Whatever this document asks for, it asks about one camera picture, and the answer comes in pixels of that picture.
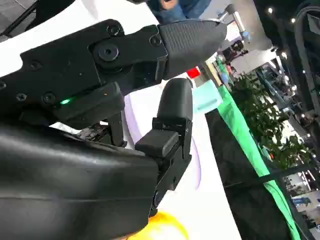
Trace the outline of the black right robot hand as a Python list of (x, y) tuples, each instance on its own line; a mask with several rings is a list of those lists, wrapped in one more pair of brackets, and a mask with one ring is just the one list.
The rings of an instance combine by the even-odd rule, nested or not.
[(107, 19), (22, 53), (0, 79), (1, 239), (143, 229), (192, 159), (192, 87), (180, 75), (226, 35), (218, 20), (125, 34)]

